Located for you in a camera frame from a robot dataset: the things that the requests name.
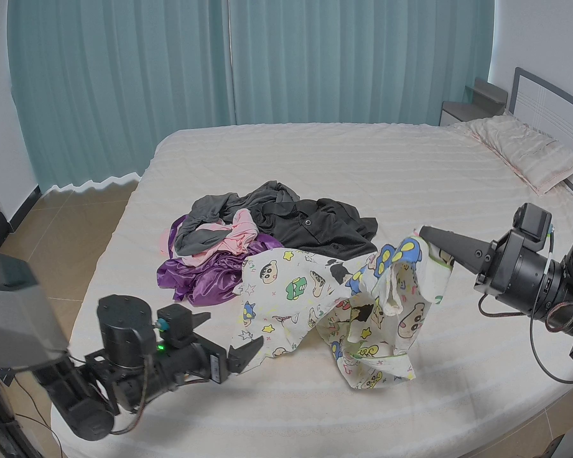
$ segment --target curtain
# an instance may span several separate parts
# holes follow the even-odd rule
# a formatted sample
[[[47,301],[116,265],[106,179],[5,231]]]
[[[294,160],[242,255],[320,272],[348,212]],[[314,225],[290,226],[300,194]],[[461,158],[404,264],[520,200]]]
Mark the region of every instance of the curtain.
[[[136,171],[235,123],[227,0],[9,0],[13,99],[43,190]]]
[[[437,125],[488,77],[494,0],[229,0],[238,124]]]

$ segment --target gray nightstand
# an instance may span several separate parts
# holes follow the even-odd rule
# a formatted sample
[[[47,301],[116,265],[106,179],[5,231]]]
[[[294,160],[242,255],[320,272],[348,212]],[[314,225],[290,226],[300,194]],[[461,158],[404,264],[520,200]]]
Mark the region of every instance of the gray nightstand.
[[[501,115],[507,103],[507,92],[491,85],[481,78],[475,79],[473,88],[466,87],[473,95],[471,103],[443,102],[440,126],[449,126],[456,122],[466,122],[475,118]]]

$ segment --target gray headboard frame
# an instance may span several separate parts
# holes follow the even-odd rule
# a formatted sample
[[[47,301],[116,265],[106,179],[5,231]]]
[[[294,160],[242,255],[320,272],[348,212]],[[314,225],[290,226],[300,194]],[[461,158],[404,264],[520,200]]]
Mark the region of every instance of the gray headboard frame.
[[[509,111],[513,114],[514,110],[516,108],[516,99],[518,97],[518,86],[520,84],[520,77],[523,76],[529,80],[531,80],[532,82],[535,82],[537,84],[539,84],[540,86],[542,86],[543,88],[548,89],[550,92],[556,94],[557,96],[559,96],[560,98],[563,98],[564,100],[566,100],[567,102],[571,103],[573,105],[573,95],[568,94],[565,90],[562,90],[561,88],[558,88],[556,85],[551,84],[549,81],[546,81],[542,78],[539,78],[537,75],[530,73],[526,70],[523,70],[522,68],[516,68],[516,71],[514,73],[514,81],[513,81],[513,87],[512,87],[512,94],[510,96],[510,108]],[[569,181],[569,179],[565,180],[565,183],[568,185],[568,187],[573,191],[573,183],[571,181]]]

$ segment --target cartoon print shirt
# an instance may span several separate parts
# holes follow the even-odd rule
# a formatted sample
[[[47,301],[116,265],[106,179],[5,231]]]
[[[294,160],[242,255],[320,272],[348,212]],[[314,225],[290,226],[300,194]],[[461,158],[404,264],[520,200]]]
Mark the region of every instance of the cartoon print shirt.
[[[288,248],[250,256],[232,346],[265,338],[250,370],[294,351],[315,328],[351,387],[411,380],[407,350],[442,301],[452,265],[415,234],[348,261]]]

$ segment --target dark baseboard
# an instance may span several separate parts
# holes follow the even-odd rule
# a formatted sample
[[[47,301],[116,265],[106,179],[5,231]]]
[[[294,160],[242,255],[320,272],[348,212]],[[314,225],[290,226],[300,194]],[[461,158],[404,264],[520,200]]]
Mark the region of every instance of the dark baseboard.
[[[19,227],[25,216],[28,215],[28,212],[30,212],[32,207],[34,207],[34,204],[38,202],[39,198],[40,198],[40,187],[37,186],[36,188],[34,188],[34,191],[27,197],[25,202],[21,204],[21,207],[17,209],[15,215],[11,219],[11,222],[9,222],[11,233],[14,233],[17,230],[17,227]]]

